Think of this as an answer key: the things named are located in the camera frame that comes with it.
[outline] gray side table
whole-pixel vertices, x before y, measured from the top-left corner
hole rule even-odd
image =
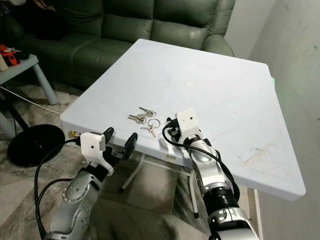
[[[30,54],[30,57],[26,60],[22,60],[20,64],[11,66],[6,71],[0,72],[0,85],[6,83],[13,77],[19,75],[20,73],[32,67],[41,87],[43,88],[44,94],[46,95],[49,104],[55,105],[58,103],[58,98],[55,92],[53,91],[52,87],[50,86],[46,76],[42,72],[38,62],[39,60],[37,56]],[[8,138],[13,138],[15,136],[15,131],[12,125],[1,112],[0,128]]]

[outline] metal key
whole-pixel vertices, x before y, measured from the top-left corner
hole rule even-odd
[[[147,121],[145,116],[140,117],[140,116],[129,115],[128,119],[135,120],[138,124],[144,124]]]
[[[150,133],[152,133],[152,135],[153,135],[155,138],[157,137],[157,135],[156,135],[155,132],[154,132],[154,128],[151,127],[151,126],[149,126],[149,127],[140,127],[140,129],[148,129],[148,131],[149,131]]]
[[[155,117],[157,115],[157,113],[155,111],[152,111],[152,110],[149,110],[149,109],[145,109],[143,107],[139,107],[139,109],[145,111],[145,113],[137,115],[139,118],[141,118],[141,117],[152,118],[152,117]]]

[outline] small table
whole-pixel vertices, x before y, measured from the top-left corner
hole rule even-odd
[[[19,75],[20,73],[32,67],[36,77],[39,80],[41,87],[43,88],[44,94],[46,95],[49,101],[49,104],[55,105],[58,103],[58,98],[55,92],[53,91],[52,87],[50,86],[46,76],[42,72],[38,62],[39,62],[38,58],[35,55],[30,54],[29,58],[26,60],[21,60],[20,64],[11,66],[5,71],[1,71],[0,85],[6,83],[13,77]],[[8,138],[13,138],[15,135],[10,122],[6,119],[6,117],[1,112],[0,112],[0,118],[1,118],[0,128],[3,130],[3,132],[7,135]]]
[[[127,119],[157,112],[154,138]],[[161,130],[167,117],[194,108],[200,129],[238,184],[291,201],[306,192],[268,66],[263,63],[139,39],[60,117],[65,130],[103,133],[124,146],[191,168]]]

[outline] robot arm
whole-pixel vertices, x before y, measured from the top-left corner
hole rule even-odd
[[[178,144],[167,139],[165,129]],[[259,240],[245,212],[239,208],[240,193],[231,173],[222,163],[219,152],[203,139],[195,111],[177,113],[176,119],[171,120],[162,133],[169,143],[184,147],[192,160],[209,216],[210,239]]]
[[[120,159],[129,158],[138,139],[138,135],[133,133],[122,152],[113,152],[111,147],[106,146],[113,132],[114,129],[110,127],[103,134],[81,134],[81,152],[88,166],[82,168],[63,190],[63,202],[51,218],[50,231],[45,240],[82,239],[102,182],[113,174]]]

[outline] white cable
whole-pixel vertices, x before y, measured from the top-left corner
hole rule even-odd
[[[20,96],[20,95],[18,95],[18,94],[16,94],[16,93],[14,93],[13,91],[10,91],[10,90],[4,88],[3,86],[0,86],[0,88],[2,88],[3,90],[6,90],[7,92],[9,92],[9,93],[17,96],[18,98],[21,98],[21,99],[27,101],[28,103],[34,104],[34,105],[36,105],[36,106],[38,106],[38,107],[40,107],[40,108],[43,108],[43,109],[48,110],[48,111],[50,111],[50,112],[53,112],[53,113],[55,113],[55,114],[61,114],[61,112],[57,112],[57,111],[50,110],[50,109],[48,109],[48,108],[46,108],[46,107],[44,107],[44,106],[41,106],[41,105],[39,105],[39,104],[34,103],[33,101],[30,101],[30,100],[28,100],[28,99],[25,99],[24,97],[22,97],[22,96]]]

